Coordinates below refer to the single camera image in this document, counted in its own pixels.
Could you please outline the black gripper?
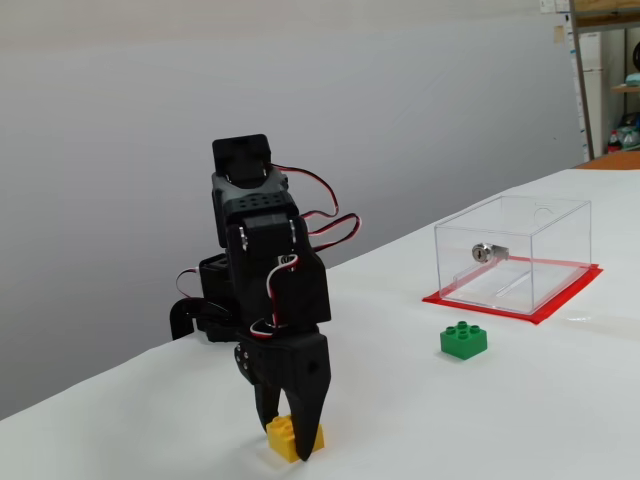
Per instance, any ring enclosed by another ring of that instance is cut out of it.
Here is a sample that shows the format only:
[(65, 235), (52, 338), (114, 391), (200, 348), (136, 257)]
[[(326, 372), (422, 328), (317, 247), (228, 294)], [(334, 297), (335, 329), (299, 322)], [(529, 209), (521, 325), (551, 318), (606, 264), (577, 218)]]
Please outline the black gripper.
[(312, 454), (331, 381), (327, 337), (318, 331), (270, 339), (240, 335), (234, 359), (253, 386), (256, 410), (264, 430), (279, 416), (281, 391), (291, 414), (296, 453)]

